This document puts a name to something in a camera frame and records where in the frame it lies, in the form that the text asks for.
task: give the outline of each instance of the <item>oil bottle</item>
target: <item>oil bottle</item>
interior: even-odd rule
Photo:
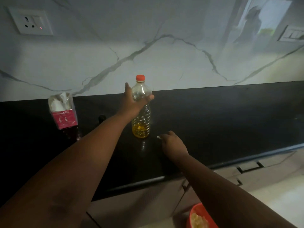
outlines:
[[[148,95],[152,91],[145,84],[145,76],[137,75],[136,84],[132,87],[134,101],[138,101]],[[139,112],[136,118],[132,120],[132,132],[138,138],[146,138],[150,134],[150,104],[145,105]]]

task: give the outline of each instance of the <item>white tile floor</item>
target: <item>white tile floor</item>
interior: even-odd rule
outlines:
[[[250,193],[298,228],[304,228],[303,175]],[[141,228],[176,228],[175,225],[173,219],[169,218]]]

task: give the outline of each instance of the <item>black countertop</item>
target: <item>black countertop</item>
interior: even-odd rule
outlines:
[[[304,81],[155,91],[151,134],[122,132],[93,200],[181,176],[156,137],[173,130],[189,153],[220,168],[304,147]],[[121,94],[74,97],[79,131],[115,114]],[[46,163],[71,145],[56,129],[47,99],[0,103],[0,170],[5,203]]]

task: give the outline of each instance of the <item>switch plate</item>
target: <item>switch plate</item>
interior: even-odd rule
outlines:
[[[304,27],[288,25],[279,41],[304,42]]]
[[[8,7],[20,34],[53,35],[44,10]]]

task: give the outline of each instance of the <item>electrical socket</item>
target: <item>electrical socket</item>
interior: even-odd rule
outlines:
[[[47,15],[43,10],[8,7],[20,34],[53,35]]]

